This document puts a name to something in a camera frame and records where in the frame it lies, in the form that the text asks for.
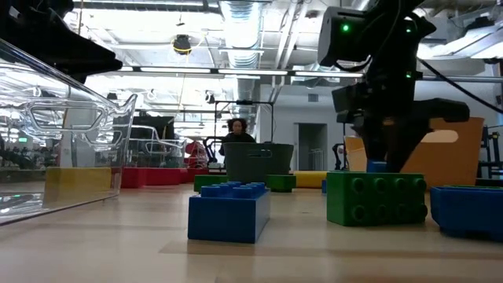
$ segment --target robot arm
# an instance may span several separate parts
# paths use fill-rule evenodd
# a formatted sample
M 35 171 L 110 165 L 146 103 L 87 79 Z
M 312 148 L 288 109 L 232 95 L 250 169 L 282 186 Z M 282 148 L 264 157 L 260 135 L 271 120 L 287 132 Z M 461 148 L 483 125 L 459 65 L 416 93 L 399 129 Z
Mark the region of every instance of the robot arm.
M 332 92 L 337 121 L 353 123 L 369 161 L 385 161 L 400 172 L 412 151 L 431 131 L 429 120 L 461 122 L 465 103 L 445 99 L 414 101 L 417 48 L 435 26 L 413 13 L 422 0 L 380 0 L 366 12 L 330 7 L 318 42 L 321 65 L 349 72 L 367 68 L 363 80 Z M 364 62 L 342 68 L 337 61 Z

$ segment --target lego stud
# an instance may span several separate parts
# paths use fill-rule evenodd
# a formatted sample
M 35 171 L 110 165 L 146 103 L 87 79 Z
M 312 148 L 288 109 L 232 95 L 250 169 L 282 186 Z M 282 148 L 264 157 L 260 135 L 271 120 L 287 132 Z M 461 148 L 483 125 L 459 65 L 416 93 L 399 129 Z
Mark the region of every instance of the lego stud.
M 406 190 L 406 180 L 403 178 L 397 178 L 395 180 L 395 187 L 398 191 L 404 192 Z
M 253 183 L 250 183 L 250 185 L 258 186 L 260 189 L 266 188 L 266 183 L 263 183 L 263 182 L 253 182 Z
M 220 187 L 222 190 L 221 190 L 221 193 L 229 193 L 230 190 L 232 189 L 232 187 L 229 185 L 229 184 L 217 184 L 217 185 L 213 185 L 213 186 L 217 186 L 217 187 Z
M 424 192 L 426 190 L 426 181 L 422 178 L 417 178 L 414 180 L 414 184 L 416 184 L 416 187 L 421 191 Z
M 386 180 L 384 180 L 383 178 L 375 179 L 374 180 L 374 187 L 376 188 L 376 191 L 378 193 L 385 193 L 386 187 L 387 187 Z
M 396 217 L 402 221 L 407 219 L 407 206 L 404 204 L 399 204 L 396 208 Z
M 363 193 L 363 189 L 365 188 L 365 183 L 362 178 L 354 178 L 352 189 L 355 193 Z
M 362 205 L 357 205 L 353 208 L 351 214 L 354 220 L 361 222 L 365 218 L 365 208 Z
M 202 186 L 201 196 L 202 197 L 218 197 L 220 195 L 221 188 L 219 186 Z
M 424 204 L 420 204 L 417 213 L 421 218 L 426 217 L 428 215 L 428 208 Z
M 253 188 L 250 187 L 239 187 L 233 189 L 233 197 L 240 199 L 251 199 L 253 198 Z
M 384 221 L 387 219 L 387 208 L 386 205 L 381 204 L 379 207 L 377 207 L 377 219 L 380 221 Z

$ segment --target woman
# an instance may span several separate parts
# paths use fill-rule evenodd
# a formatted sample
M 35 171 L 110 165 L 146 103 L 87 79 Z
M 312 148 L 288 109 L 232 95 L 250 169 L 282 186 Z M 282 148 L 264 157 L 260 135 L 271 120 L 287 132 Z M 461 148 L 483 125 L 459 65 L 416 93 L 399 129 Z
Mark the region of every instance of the woman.
M 248 125 L 245 119 L 230 119 L 227 121 L 227 127 L 229 128 L 229 133 L 223 138 L 222 146 L 218 151 L 221 156 L 225 156 L 226 154 L 223 149 L 223 144 L 226 142 L 256 142 L 251 135 L 246 133 Z

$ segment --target transparent container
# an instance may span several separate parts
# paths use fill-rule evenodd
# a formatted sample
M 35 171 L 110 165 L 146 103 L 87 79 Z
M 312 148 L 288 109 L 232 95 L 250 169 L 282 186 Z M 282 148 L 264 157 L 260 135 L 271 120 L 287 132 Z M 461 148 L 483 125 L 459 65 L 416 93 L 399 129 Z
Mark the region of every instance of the transparent container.
M 126 167 L 184 168 L 186 140 L 160 139 L 154 127 L 133 125 L 148 130 L 150 138 L 130 138 Z
M 119 106 L 0 39 L 0 222 L 117 195 L 135 101 Z

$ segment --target ductwork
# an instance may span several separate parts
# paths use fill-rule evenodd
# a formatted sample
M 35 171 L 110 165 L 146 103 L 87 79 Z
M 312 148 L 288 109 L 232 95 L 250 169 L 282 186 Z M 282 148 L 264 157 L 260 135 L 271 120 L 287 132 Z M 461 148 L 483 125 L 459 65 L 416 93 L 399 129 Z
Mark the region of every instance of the ductwork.
M 127 11 L 162 11 L 184 13 L 217 13 L 220 14 L 216 0 L 185 1 L 185 0 L 73 0 L 75 7 L 84 9 L 116 9 Z
M 220 2 L 222 15 L 225 18 L 226 46 L 229 48 L 257 49 L 259 47 L 259 33 L 263 4 L 259 2 Z M 231 68 L 248 69 L 259 66 L 259 54 L 253 51 L 229 51 L 229 64 Z M 254 79 L 235 79 L 232 100 L 260 99 L 259 91 L 255 91 Z M 255 116 L 257 107 L 242 107 L 233 105 L 232 113 L 248 121 L 249 130 L 255 129 Z

